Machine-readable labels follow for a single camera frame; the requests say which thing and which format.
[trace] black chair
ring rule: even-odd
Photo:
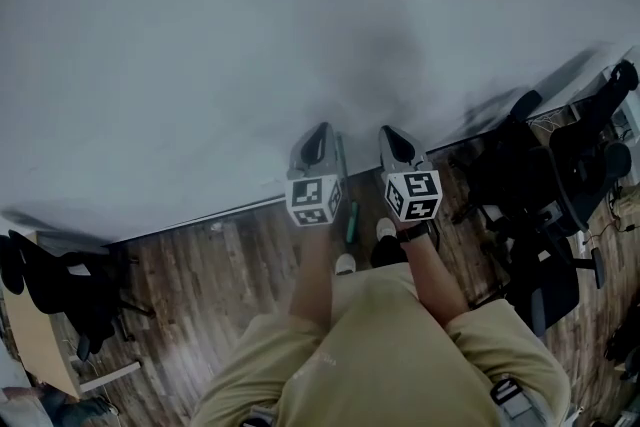
[[[105,260],[111,257],[82,253],[56,257],[14,231],[9,231],[9,237],[2,237],[0,249],[5,286],[19,294],[20,285],[26,285],[41,312],[65,313],[80,336],[77,356],[82,361],[89,353],[96,354],[103,341],[115,334],[114,324],[125,341],[133,340],[123,323],[122,309],[155,317],[152,310],[121,299],[123,266],[117,265],[114,276],[110,276],[105,270],[109,262]],[[86,272],[70,272],[78,265],[83,265]]]
[[[635,68],[622,61],[581,120],[555,130],[549,147],[525,123],[542,101],[530,91],[489,136],[476,160],[468,166],[451,162],[469,185],[468,203],[453,222],[479,210],[498,243],[514,239],[506,267],[513,286],[506,297],[536,334],[578,304],[576,268],[592,269],[598,288],[604,285],[599,250],[592,251],[591,259],[574,259],[566,237],[588,231],[593,211],[631,168],[624,144],[599,142],[598,137],[637,84]],[[491,218],[486,205],[498,207],[502,217]],[[540,262],[542,251],[550,256]]]

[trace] person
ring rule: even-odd
[[[53,386],[2,388],[0,426],[80,427],[89,418],[118,415],[118,409],[102,397],[67,404],[67,395]]]
[[[288,314],[251,322],[192,427],[506,425],[506,376],[562,423],[560,364],[506,301],[470,311],[428,234],[399,242],[382,219],[376,267],[334,276],[330,227],[306,230]]]

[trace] wooden floor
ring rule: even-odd
[[[448,159],[455,155],[469,161],[480,145],[475,140],[430,155],[445,193],[437,219],[440,253],[470,302],[488,295],[505,279],[480,252],[480,244],[490,237],[481,219],[474,216],[459,226],[450,222],[464,202],[466,186]],[[353,196],[361,205],[359,244],[346,248],[338,235],[334,244],[334,256],[348,249],[361,268],[366,267],[375,242],[375,223],[386,215],[379,173],[351,179]],[[640,219],[628,222],[634,221],[640,224]],[[590,226],[599,233],[608,222],[603,204]],[[601,247],[606,286],[596,290],[592,275],[579,271],[580,306],[546,334],[547,346],[571,378],[574,402],[586,409],[580,425],[597,417],[615,418],[632,392],[602,355],[640,285],[639,232],[605,232]],[[139,257],[139,266],[132,268],[133,296],[157,312],[155,320],[127,313],[136,341],[125,344],[114,337],[93,358],[98,370],[113,369],[131,358],[143,363],[142,370],[107,385],[109,397],[122,411],[123,426],[188,424],[199,396],[253,316],[275,311],[289,298],[299,263],[299,236],[284,205],[277,204],[114,248]],[[89,375],[93,369],[82,371]],[[115,420],[94,425],[115,425]]]

